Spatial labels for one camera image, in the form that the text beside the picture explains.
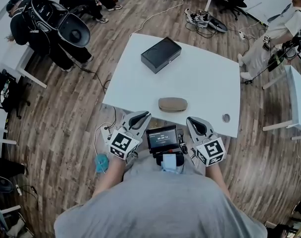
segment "gray t-shirt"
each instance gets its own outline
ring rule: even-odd
[[[267,237],[265,226],[238,210],[188,159],[181,174],[163,172],[154,162],[151,156],[139,160],[122,183],[61,214],[56,237]]]

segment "blue yarn ball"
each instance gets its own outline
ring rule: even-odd
[[[97,173],[103,173],[109,167],[109,159],[103,153],[99,153],[96,155],[95,163],[96,163],[96,172]]]

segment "wooden floor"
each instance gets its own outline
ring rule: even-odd
[[[110,79],[129,35],[151,15],[180,2],[122,0],[122,10],[103,11],[110,20],[107,24],[84,17],[92,32],[89,51],[95,56],[88,69],[96,71],[102,82]],[[248,43],[240,41],[236,32],[218,33],[206,39],[185,28],[184,10],[203,9],[206,2],[184,0],[182,6],[150,19],[139,33],[169,36],[237,61],[237,54],[243,53]],[[229,27],[234,27],[230,23],[236,24],[237,29],[256,23],[244,15],[235,21],[231,13],[218,13],[220,8],[217,0],[212,0],[211,14]],[[262,28],[258,24],[243,31],[258,37]],[[292,64],[301,72],[298,59]],[[38,205],[26,193],[23,197],[16,195],[15,201],[22,205],[23,216],[37,237],[53,237],[57,216],[86,202],[99,182],[94,164],[94,131],[104,121],[113,122],[114,110],[101,104],[104,93],[93,74],[77,68],[70,73],[62,72],[50,59],[39,57],[34,58],[28,70],[48,88],[32,83],[27,90],[32,104],[22,108],[22,120],[12,113],[8,137],[18,141],[17,146],[10,148],[11,159],[25,163],[29,169],[29,175],[19,177],[18,183],[35,186],[39,198]],[[266,71],[252,85],[241,85],[239,135],[231,139],[227,159],[221,165],[235,205],[262,222],[274,223],[285,222],[301,197],[301,141],[290,140],[298,131],[261,130],[291,117],[285,80],[266,91],[261,89],[279,73],[279,69],[270,74]],[[102,145],[99,137],[98,149]]]

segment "digital display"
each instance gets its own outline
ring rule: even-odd
[[[150,133],[149,143],[151,148],[177,144],[176,130],[170,129],[166,131]]]

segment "black box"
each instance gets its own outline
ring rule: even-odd
[[[141,61],[155,74],[181,53],[181,47],[169,37],[141,54]]]

